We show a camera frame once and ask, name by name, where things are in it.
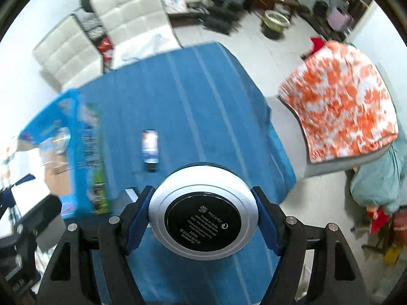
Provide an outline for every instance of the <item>red object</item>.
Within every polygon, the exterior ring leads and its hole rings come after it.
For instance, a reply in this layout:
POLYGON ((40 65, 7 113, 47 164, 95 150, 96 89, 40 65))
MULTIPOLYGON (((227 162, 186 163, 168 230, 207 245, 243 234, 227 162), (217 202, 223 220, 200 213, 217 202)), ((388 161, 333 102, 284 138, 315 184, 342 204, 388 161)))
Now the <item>red object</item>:
POLYGON ((314 44, 314 47, 312 48, 312 52, 310 52, 310 54, 309 54, 309 56, 312 56, 318 50, 323 48, 323 46, 325 46, 326 41, 322 40, 321 38, 319 38, 317 36, 312 36, 312 37, 310 37, 310 39, 311 39, 312 43, 314 44))
POLYGON ((107 36, 102 39, 102 42, 98 46, 99 51, 102 53, 103 60, 110 61, 113 55, 113 46, 107 36))
POLYGON ((377 233, 380 228, 382 228, 390 219, 390 216, 385 214, 381 207, 379 207, 375 212, 368 211, 369 217, 372 218, 370 224, 370 234, 377 233))

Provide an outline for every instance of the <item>table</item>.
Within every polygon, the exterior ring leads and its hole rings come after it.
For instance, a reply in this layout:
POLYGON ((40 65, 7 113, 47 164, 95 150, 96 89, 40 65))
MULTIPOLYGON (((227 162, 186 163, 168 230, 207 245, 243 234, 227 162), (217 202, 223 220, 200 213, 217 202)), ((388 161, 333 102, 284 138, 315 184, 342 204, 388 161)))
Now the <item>table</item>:
MULTIPOLYGON (((113 197, 128 187, 158 187, 173 171, 200 161, 229 168, 249 187, 261 186, 274 203, 294 186, 278 136, 270 136, 270 109, 263 95, 221 44, 157 55, 112 70, 79 90, 101 116, 113 197), (156 173, 143 166, 145 129, 158 131, 156 173)), ((236 254, 201 262, 170 252, 148 228, 140 248, 128 257, 146 301, 205 305, 259 302, 277 260, 259 230, 236 254)))

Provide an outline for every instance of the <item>yellow object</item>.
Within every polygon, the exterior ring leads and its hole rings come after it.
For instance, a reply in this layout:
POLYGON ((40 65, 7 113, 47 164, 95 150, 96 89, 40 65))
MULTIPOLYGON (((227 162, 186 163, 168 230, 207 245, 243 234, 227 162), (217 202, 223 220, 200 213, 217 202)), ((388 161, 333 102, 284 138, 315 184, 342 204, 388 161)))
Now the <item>yellow object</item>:
POLYGON ((389 266, 394 266, 401 254, 402 247, 392 245, 383 256, 384 263, 389 266))

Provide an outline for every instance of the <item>teal cloth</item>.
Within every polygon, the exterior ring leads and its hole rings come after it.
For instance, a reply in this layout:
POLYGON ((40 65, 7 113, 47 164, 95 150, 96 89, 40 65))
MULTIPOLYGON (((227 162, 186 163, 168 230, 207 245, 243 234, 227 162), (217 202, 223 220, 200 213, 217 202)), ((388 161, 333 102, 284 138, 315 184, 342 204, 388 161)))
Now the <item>teal cloth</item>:
POLYGON ((353 199, 363 207, 382 207, 392 214, 400 207, 400 189, 407 172, 407 137, 397 119, 398 137, 379 159, 359 168, 351 181, 353 199))

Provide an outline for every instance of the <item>red bag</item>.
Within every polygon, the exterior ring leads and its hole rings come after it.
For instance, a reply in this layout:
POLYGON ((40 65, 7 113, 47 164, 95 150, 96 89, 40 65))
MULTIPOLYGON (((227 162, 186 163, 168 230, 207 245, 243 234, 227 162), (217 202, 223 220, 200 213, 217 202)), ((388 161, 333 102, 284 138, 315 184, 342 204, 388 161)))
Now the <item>red bag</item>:
POLYGON ((107 36, 102 39, 98 49, 101 52, 104 61, 111 61, 111 57, 113 56, 113 46, 107 36))

